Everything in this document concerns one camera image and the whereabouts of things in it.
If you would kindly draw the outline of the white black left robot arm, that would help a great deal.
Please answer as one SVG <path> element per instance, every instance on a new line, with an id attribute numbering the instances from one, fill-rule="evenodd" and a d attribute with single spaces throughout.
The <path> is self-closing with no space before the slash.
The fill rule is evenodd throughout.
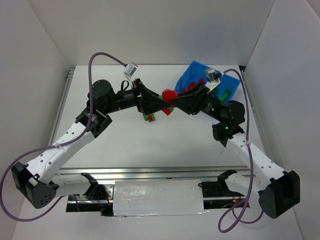
<path id="1" fill-rule="evenodd" d="M 87 199 L 97 197 L 102 186 L 89 173 L 69 176 L 58 176 L 57 173 L 112 123 L 110 113 L 136 107 L 147 115 L 169 107 L 159 94 L 146 88 L 139 79 L 134 80 L 133 88 L 118 92 L 114 92 L 109 81 L 98 80 L 93 83 L 88 98 L 87 107 L 52 148 L 26 164 L 17 162 L 11 168 L 17 189 L 36 209 L 45 207 L 56 197 L 73 194 Z"/>

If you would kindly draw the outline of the red long lego brick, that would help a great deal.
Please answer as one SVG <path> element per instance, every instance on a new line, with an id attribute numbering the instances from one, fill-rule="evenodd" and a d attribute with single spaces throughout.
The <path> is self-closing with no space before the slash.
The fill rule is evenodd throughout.
<path id="1" fill-rule="evenodd" d="M 162 109 L 162 112 L 169 116 L 173 111 L 170 111 L 169 108 Z"/>

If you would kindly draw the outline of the red rounded lego piece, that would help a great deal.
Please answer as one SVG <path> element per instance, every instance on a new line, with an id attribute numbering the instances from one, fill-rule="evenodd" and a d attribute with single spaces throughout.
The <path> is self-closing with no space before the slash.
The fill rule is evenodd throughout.
<path id="1" fill-rule="evenodd" d="M 162 99 L 163 99 L 165 102 L 169 102 L 169 101 L 172 100 L 172 99 L 178 98 L 178 97 L 179 97 L 179 94 L 176 93 L 174 90 L 165 89 L 165 90 L 162 92 L 161 97 L 162 97 Z"/>

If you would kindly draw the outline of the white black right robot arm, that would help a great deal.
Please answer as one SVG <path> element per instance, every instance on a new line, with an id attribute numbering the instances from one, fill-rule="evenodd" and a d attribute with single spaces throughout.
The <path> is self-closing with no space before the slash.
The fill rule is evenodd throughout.
<path id="1" fill-rule="evenodd" d="M 212 125 L 213 138 L 233 151 L 253 171 L 259 180 L 254 193 L 268 217 L 276 219 L 301 201 L 299 175 L 277 165 L 250 142 L 249 132 L 241 128 L 242 123 L 249 122 L 241 102 L 231 100 L 223 104 L 206 86 L 198 83 L 185 92 L 174 93 L 168 103 L 188 115 L 203 112 L 218 121 Z"/>

